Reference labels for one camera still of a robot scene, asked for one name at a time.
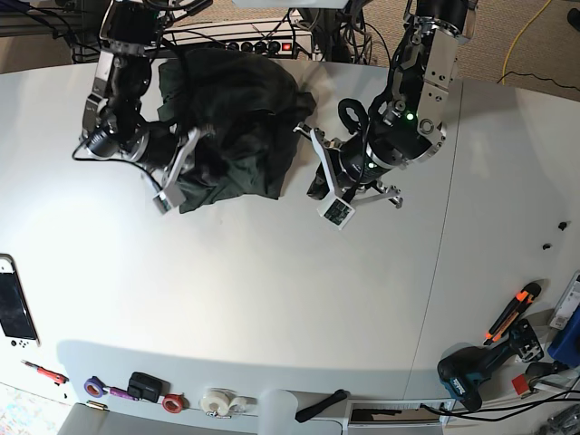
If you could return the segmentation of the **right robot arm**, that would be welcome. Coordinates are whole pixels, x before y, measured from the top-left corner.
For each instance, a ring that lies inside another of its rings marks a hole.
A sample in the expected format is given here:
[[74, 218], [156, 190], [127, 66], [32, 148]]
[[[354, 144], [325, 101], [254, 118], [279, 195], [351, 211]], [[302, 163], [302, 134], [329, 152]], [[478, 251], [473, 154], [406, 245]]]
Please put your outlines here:
[[141, 99], [152, 80], [152, 63], [163, 48], [182, 66], [183, 53], [165, 39], [167, 30], [211, 5], [209, 1], [113, 1], [106, 10], [99, 38], [104, 46], [82, 116], [80, 143], [72, 159], [107, 161], [139, 170], [155, 192], [162, 212], [185, 202], [179, 175], [203, 131], [183, 130], [179, 121], [147, 121]]

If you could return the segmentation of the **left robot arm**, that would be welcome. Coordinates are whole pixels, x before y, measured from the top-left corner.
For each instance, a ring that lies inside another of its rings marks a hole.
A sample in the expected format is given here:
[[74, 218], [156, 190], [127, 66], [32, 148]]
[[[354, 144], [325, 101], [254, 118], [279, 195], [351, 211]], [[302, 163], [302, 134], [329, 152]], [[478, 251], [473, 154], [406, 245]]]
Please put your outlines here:
[[394, 169], [436, 154], [446, 139], [442, 119], [460, 45], [475, 27], [475, 1], [408, 2], [404, 33], [390, 61], [385, 88], [368, 107], [343, 99], [338, 114], [348, 140], [328, 140], [320, 129], [299, 123], [295, 131], [308, 138], [320, 165], [308, 197], [335, 198], [349, 209], [358, 193], [374, 190], [376, 198], [402, 205], [400, 191], [382, 184]]

